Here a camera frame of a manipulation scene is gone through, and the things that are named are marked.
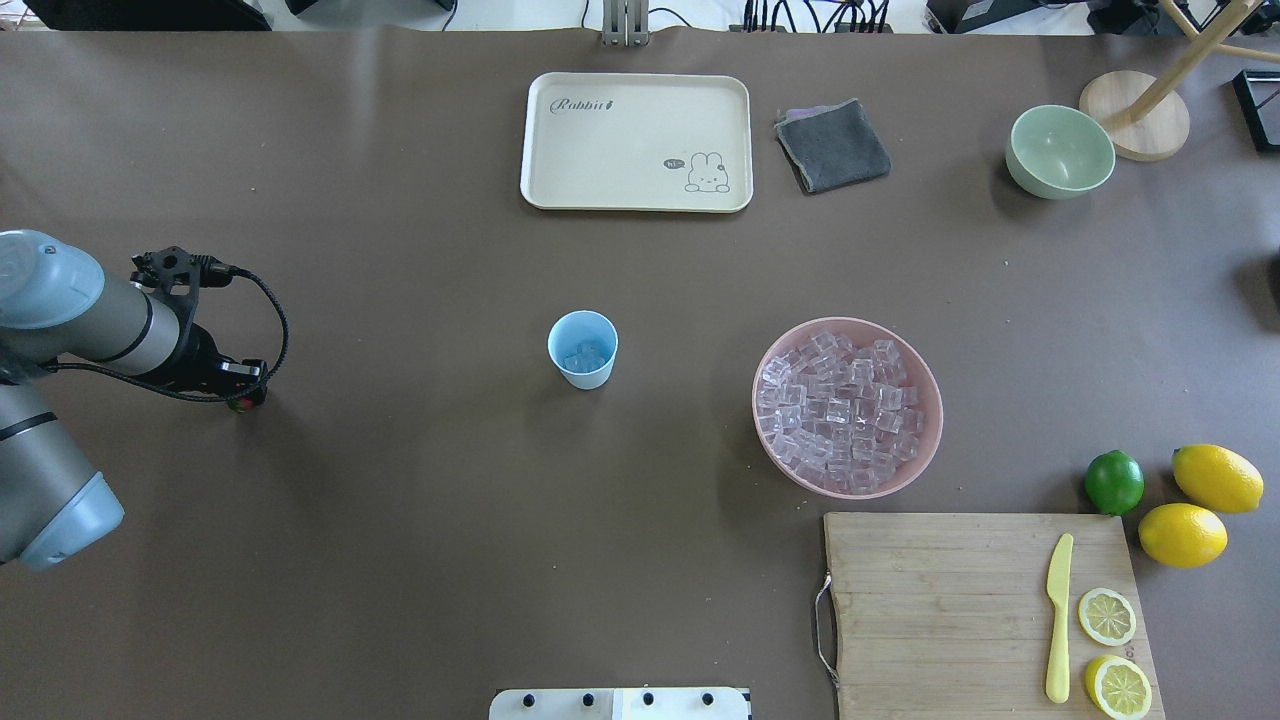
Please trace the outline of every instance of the cutting board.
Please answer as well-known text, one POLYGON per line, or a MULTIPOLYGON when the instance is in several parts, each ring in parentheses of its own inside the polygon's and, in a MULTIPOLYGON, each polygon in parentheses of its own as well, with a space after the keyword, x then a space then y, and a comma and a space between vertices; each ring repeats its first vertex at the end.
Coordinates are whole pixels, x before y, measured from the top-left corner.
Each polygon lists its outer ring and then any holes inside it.
POLYGON ((1155 691, 1147 717, 1164 720, 1119 518, 831 512, 824 521, 842 720, 1105 719, 1083 679, 1100 655, 1142 667, 1155 691), (1055 705, 1044 697, 1053 624, 1044 582, 1062 533, 1075 537, 1071 694, 1055 705), (1097 587, 1124 594, 1138 614, 1138 630, 1123 647, 1098 644, 1080 629, 1076 606, 1097 587))

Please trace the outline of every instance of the knife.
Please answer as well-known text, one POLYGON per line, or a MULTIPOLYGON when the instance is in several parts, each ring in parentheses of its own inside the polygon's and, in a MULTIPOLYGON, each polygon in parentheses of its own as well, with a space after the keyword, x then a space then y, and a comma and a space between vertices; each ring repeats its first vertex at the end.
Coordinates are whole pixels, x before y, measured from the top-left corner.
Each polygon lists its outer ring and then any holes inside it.
POLYGON ((1066 596, 1071 587, 1071 546, 1075 538, 1062 533, 1048 561, 1048 582, 1044 592, 1053 602, 1053 638, 1048 646, 1048 671, 1044 674, 1044 694, 1053 702, 1066 702, 1071 692, 1066 653, 1066 596))

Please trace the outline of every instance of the wooden mug tree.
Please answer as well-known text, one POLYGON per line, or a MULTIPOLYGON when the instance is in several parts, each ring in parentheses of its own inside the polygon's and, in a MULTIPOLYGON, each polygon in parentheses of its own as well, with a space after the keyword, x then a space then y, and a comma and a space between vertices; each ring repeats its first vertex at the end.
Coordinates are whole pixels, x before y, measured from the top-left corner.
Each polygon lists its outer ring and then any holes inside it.
POLYGON ((1158 78, 1134 70, 1116 70, 1094 78, 1080 94, 1080 110, 1107 131, 1121 158, 1149 163, 1178 152, 1190 133, 1190 115, 1174 88, 1210 53, 1280 63, 1280 55, 1274 53, 1221 45, 1261 3, 1231 0, 1203 32, 1197 32, 1174 0, 1160 0, 1169 17, 1190 37, 1190 47, 1158 78))

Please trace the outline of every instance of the pink bowl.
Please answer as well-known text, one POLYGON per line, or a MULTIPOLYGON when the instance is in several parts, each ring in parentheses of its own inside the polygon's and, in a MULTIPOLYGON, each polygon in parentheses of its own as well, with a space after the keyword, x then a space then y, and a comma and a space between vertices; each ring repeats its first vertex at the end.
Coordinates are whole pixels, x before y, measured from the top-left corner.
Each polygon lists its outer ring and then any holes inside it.
POLYGON ((929 465, 929 461, 933 460, 933 455, 938 451, 938 443, 942 441, 942 393, 938 392, 938 382, 933 378, 933 373, 929 370, 929 366, 924 364, 924 359, 920 357, 920 354, 916 352, 914 347, 908 345, 905 340, 897 337, 888 329, 882 328, 876 323, 868 323, 867 320, 859 320, 856 318, 819 318, 817 320, 809 320, 808 323, 796 325, 783 333, 777 342, 769 346, 764 357, 760 359, 760 365, 755 369, 755 382, 751 383, 750 409, 751 421, 755 424, 755 434, 760 438, 760 445, 764 446, 764 452, 768 454, 769 460, 773 460, 773 464, 800 487, 819 495, 826 495, 827 497, 837 497, 841 500, 870 500, 873 497, 883 497, 891 492, 902 489, 911 480, 920 477, 920 473, 923 473, 929 465), (877 340, 896 341, 899 351, 902 355, 902 363, 906 365, 906 380, 910 384, 914 384, 920 393, 920 402, 916 405, 919 410, 924 411, 924 432, 919 434, 920 448, 914 460, 899 465, 897 471, 892 478, 890 478, 888 483, 881 486, 881 488, 873 493, 844 495, 832 492, 827 488, 814 486, 813 483, 796 475, 791 468, 787 468, 776 455, 773 455, 773 450, 769 447, 769 443, 764 441, 764 430, 760 428, 760 419, 755 414, 755 393, 762 387, 763 380, 760 379, 760 375, 764 374, 764 366, 771 359, 790 352, 808 340, 809 336, 817 334, 822 331, 844 334, 849 340, 854 341, 854 345, 859 347, 870 345, 877 340))

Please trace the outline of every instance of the green lime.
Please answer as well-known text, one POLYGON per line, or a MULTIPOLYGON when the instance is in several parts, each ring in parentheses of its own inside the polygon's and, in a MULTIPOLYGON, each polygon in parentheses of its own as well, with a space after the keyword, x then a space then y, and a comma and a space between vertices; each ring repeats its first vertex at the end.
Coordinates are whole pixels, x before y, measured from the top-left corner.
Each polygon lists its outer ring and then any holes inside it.
POLYGON ((1084 493, 1107 515, 1137 507, 1146 486, 1138 461, 1119 450, 1098 455, 1084 473, 1084 493))

